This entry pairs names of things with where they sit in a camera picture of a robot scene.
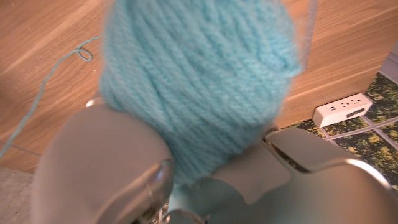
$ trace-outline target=electrical outlet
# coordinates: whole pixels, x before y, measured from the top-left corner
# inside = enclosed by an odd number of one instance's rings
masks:
[[[371,106],[372,101],[362,93],[358,93],[317,107],[312,120],[318,127],[324,127],[340,121],[362,116],[368,112],[368,109]]]

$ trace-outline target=gray machine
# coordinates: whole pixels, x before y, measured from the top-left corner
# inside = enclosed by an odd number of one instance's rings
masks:
[[[299,129],[272,132],[211,177],[173,189],[163,139],[101,102],[72,117],[43,155],[33,224],[150,223],[168,199],[161,223],[398,223],[380,173]]]

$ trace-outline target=wooden cabinet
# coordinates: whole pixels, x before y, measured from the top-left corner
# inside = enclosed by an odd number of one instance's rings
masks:
[[[397,0],[320,0],[308,41],[313,1],[284,0],[295,19],[298,45],[310,54],[308,70],[295,78],[284,101],[280,126],[309,119],[316,106],[365,91],[398,39]],[[28,112],[55,62],[83,40],[100,35],[109,2],[0,2],[0,147]],[[85,47],[94,59],[84,62],[73,55],[59,66],[0,165],[33,172],[61,125],[96,91],[102,68],[100,40]]]

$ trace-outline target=light blue yarn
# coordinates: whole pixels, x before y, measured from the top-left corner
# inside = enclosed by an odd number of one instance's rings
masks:
[[[155,127],[176,184],[258,139],[301,70],[289,15],[265,0],[116,0],[104,57],[105,102]]]
[[[54,67],[51,69],[51,72],[43,79],[42,84],[40,86],[39,93],[37,94],[35,100],[33,101],[32,106],[29,109],[29,112],[19,122],[17,129],[10,135],[10,137],[8,138],[8,140],[7,140],[6,144],[4,145],[3,149],[0,151],[0,158],[2,158],[2,156],[5,155],[5,153],[8,151],[8,149],[12,146],[12,142],[18,136],[20,131],[22,131],[22,129],[24,128],[24,126],[26,124],[26,121],[35,113],[36,107],[39,104],[39,101],[40,101],[40,99],[42,98],[42,96],[44,94],[45,85],[47,84],[48,80],[52,77],[52,75],[54,74],[54,72],[56,71],[58,66],[61,64],[61,62],[64,61],[66,58],[70,57],[71,55],[73,55],[74,53],[77,53],[79,55],[79,57],[81,59],[85,60],[86,62],[91,61],[91,59],[93,59],[93,55],[88,50],[85,50],[82,47],[85,44],[90,43],[91,41],[99,39],[99,38],[100,37],[98,36],[98,37],[93,37],[90,40],[84,41],[75,50],[72,50],[71,52],[69,52],[68,54],[63,56],[60,60],[58,60],[58,62],[56,62]],[[82,56],[82,54],[81,54],[82,52],[88,54],[89,57],[85,58],[84,56]]]

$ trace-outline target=tiled floor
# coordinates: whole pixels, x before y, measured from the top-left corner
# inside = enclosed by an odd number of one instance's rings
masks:
[[[398,194],[398,84],[378,73],[366,96],[373,105],[365,116],[323,128],[312,120],[291,127],[307,130],[358,156],[383,174]]]

